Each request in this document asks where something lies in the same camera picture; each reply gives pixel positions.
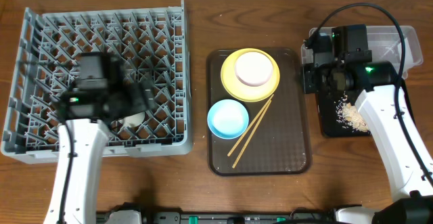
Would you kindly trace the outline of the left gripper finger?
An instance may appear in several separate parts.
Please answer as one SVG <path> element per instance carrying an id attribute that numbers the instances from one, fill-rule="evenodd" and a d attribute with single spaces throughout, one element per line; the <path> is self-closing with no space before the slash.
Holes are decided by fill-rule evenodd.
<path id="1" fill-rule="evenodd" d="M 141 79 L 140 80 L 141 93 L 143 98 L 143 103 L 147 110 L 153 110 L 157 108 L 157 103 L 155 101 L 154 84 L 151 80 Z"/>
<path id="2" fill-rule="evenodd" d="M 128 85 L 130 96 L 129 116 L 145 112 L 149 108 L 147 85 L 145 82 L 131 83 Z"/>

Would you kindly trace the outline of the pale green plastic cup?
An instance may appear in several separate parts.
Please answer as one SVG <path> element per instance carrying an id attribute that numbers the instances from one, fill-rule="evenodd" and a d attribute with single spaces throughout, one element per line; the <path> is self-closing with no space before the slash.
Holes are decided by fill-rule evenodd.
<path id="1" fill-rule="evenodd" d="M 119 120 L 119 123 L 121 123 L 125 127 L 133 128 L 139 126 L 144 121 L 144 119 L 145 119 L 145 112 L 140 112 Z"/>

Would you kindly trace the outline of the light blue bowl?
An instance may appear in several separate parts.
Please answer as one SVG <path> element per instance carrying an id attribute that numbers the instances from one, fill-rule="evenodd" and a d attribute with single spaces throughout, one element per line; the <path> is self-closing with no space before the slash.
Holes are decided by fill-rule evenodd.
<path id="1" fill-rule="evenodd" d="M 246 107 L 234 99 L 222 99 L 213 104 L 207 114 L 208 128 L 221 139 L 241 136 L 250 122 Z"/>

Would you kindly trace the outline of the pink bowl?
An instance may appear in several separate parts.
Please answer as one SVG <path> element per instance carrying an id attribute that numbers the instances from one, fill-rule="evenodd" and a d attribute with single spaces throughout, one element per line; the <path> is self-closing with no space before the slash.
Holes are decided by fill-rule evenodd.
<path id="1" fill-rule="evenodd" d="M 258 87 L 267 83 L 273 74 L 270 59 L 259 52 L 247 52 L 235 61 L 235 75 L 245 85 Z"/>

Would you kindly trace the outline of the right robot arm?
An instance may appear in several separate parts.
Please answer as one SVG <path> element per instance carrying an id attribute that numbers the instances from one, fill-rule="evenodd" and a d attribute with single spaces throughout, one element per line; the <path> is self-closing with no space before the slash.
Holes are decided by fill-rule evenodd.
<path id="1" fill-rule="evenodd" d="M 302 46 L 302 86 L 331 100 L 347 96 L 367 125 L 384 163 L 393 202 L 382 210 L 335 210 L 338 223 L 431 223 L 432 157 L 405 90 L 423 62 L 411 26 L 364 24 L 314 28 Z"/>

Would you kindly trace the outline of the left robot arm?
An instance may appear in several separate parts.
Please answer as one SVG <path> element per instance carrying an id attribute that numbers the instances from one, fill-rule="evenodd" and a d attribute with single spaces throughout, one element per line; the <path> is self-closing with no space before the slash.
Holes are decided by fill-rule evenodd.
<path id="1" fill-rule="evenodd" d="M 78 78 L 54 103 L 60 148 L 45 223 L 96 223 L 101 163 L 112 122 L 137 127 L 156 106 L 151 82 L 128 82 L 118 56 L 82 53 L 78 68 Z"/>

